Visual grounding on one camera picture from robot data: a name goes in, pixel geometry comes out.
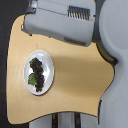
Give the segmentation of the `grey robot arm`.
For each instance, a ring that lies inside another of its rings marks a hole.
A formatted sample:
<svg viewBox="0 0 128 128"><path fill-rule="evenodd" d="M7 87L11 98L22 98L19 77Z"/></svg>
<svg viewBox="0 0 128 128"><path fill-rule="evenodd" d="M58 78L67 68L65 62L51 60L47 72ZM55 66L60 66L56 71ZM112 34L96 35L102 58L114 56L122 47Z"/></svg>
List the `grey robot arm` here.
<svg viewBox="0 0 128 128"><path fill-rule="evenodd" d="M114 65L98 128L128 128L128 0L28 0L21 30L83 46L95 42Z"/></svg>

